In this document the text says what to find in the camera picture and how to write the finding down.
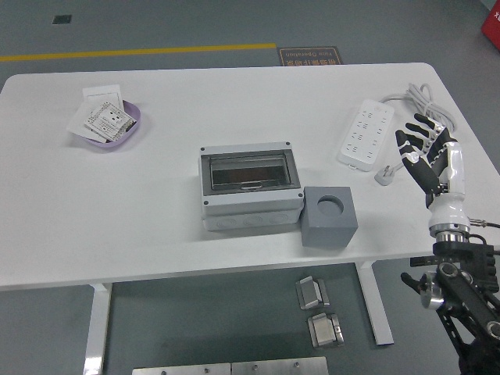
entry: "hole in block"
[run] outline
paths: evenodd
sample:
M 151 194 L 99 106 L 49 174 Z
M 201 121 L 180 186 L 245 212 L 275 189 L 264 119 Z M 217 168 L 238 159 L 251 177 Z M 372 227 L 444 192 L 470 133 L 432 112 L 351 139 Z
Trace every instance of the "hole in block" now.
M 340 216 L 344 212 L 344 204 L 333 195 L 325 195 L 318 201 L 318 210 L 325 216 Z

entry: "gray cube block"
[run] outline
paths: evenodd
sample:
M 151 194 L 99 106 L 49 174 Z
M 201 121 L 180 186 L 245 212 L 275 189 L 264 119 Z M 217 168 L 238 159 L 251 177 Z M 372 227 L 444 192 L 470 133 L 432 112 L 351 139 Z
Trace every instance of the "gray cube block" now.
M 344 248 L 358 229 L 350 187 L 305 187 L 302 244 Z

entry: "robotic arm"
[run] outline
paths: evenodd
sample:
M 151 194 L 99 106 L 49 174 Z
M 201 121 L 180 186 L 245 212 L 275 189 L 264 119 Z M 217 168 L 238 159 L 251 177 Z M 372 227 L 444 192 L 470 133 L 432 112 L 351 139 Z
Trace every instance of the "robotic arm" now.
M 470 222 L 463 211 L 462 147 L 439 122 L 418 113 L 415 119 L 423 125 L 407 123 L 406 127 L 417 135 L 398 130 L 396 141 L 403 164 L 427 195 L 427 208 L 432 212 L 430 235 L 437 242 L 442 238 L 464 241 Z
M 470 221 L 463 211 L 465 180 L 462 148 L 448 129 L 420 114 L 412 131 L 396 131 L 403 164 L 426 193 L 432 212 L 430 235 L 436 238 L 432 263 L 435 272 L 420 281 L 407 273 L 402 280 L 420 294 L 424 307 L 437 312 L 459 355 L 462 375 L 500 374 L 500 301 L 493 246 L 470 243 Z M 453 319 L 474 337 L 466 344 Z

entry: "white power strip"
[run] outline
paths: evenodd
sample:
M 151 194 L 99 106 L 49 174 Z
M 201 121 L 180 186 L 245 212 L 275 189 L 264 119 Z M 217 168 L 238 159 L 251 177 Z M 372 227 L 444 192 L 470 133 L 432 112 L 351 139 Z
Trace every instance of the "white power strip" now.
M 372 170 L 393 115 L 391 106 L 365 100 L 344 139 L 338 159 L 353 169 Z

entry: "yellow floor line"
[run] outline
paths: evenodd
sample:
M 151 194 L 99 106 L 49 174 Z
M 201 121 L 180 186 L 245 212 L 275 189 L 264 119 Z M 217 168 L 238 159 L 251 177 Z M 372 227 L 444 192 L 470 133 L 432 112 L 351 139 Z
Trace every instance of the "yellow floor line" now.
M 47 60 L 47 59 L 76 59 L 82 57 L 103 56 L 129 56 L 129 55 L 156 55 L 163 53 L 185 53 L 185 52 L 217 52 L 238 51 L 249 49 L 271 49 L 276 48 L 274 43 L 258 43 L 253 45 L 201 45 L 196 47 L 171 47 L 171 48 L 146 48 L 146 49 L 123 49 L 115 51 L 88 51 L 88 52 L 64 52 L 64 53 L 41 53 L 37 55 L 7 55 L 0 56 L 1 62 Z

